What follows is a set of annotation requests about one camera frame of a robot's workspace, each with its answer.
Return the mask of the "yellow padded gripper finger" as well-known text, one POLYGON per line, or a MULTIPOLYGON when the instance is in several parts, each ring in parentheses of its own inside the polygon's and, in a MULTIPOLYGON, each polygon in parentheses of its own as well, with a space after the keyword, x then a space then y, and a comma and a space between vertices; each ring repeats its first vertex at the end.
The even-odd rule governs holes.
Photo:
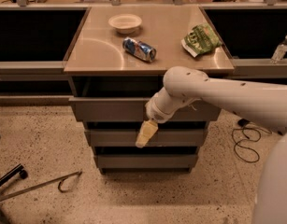
POLYGON ((144 120, 136 138, 136 146, 143 148, 158 130, 158 124, 153 120, 144 120))

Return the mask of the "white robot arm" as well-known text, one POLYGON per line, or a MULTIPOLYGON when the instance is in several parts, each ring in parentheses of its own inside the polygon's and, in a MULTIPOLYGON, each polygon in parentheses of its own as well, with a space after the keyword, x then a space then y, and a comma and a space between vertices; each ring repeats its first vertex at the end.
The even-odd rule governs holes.
POLYGON ((148 119, 142 123, 136 146, 146 146, 160 123, 198 100, 281 134, 266 159, 251 224, 287 224, 287 85, 210 78, 182 66, 168 69, 163 84, 146 104, 148 119))

